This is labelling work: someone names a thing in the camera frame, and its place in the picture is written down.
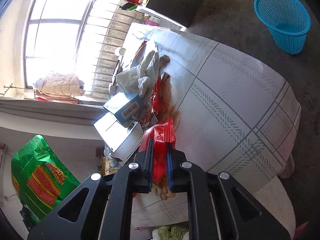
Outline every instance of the basket rim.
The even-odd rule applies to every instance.
[[[279,30],[276,27],[273,27],[272,25],[267,23],[265,21],[265,19],[262,17],[262,15],[258,11],[258,3],[259,3],[259,1],[260,0],[254,0],[254,11],[255,11],[256,15],[258,16],[258,18],[260,19],[260,21],[262,21],[268,28],[273,29],[273,30],[275,30],[275,31],[277,31],[279,33],[282,33],[282,34],[285,34],[285,35],[288,35],[288,36],[303,36],[303,35],[307,34],[307,32],[310,30],[310,27],[311,27],[310,15],[309,15],[308,11],[306,10],[306,8],[303,6],[303,4],[299,0],[295,0],[295,1],[301,6],[302,10],[304,10],[305,13],[307,14],[308,19],[309,19],[309,23],[308,23],[308,26],[307,26],[307,28],[305,30],[303,30],[302,32],[298,32],[298,33],[285,32],[285,31]]]

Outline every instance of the white box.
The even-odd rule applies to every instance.
[[[119,162],[121,166],[139,146],[143,135],[139,122],[129,118],[124,124],[120,124],[111,112],[106,113],[94,126],[113,156],[122,160]]]

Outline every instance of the cardboard box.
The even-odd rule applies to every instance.
[[[124,165],[139,146],[143,131],[139,122],[128,119],[120,124],[115,116],[108,112],[94,124],[114,157],[120,158]]]
[[[103,106],[110,111],[119,123],[123,124],[143,107],[143,101],[137,94],[117,93]]]

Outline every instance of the green object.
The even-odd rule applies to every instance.
[[[189,231],[180,225],[162,226],[156,230],[155,234],[157,234],[161,240],[182,240],[184,235]]]
[[[127,9],[128,12],[131,12],[133,10],[135,10],[138,7],[138,5],[134,5],[132,7],[130,7],[129,9]]]
[[[36,223],[80,184],[41,135],[13,156],[11,177],[21,203]]]

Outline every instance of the blue box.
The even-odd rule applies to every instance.
[[[139,95],[120,92],[106,102],[103,107],[110,111],[119,123],[123,124],[143,105]]]

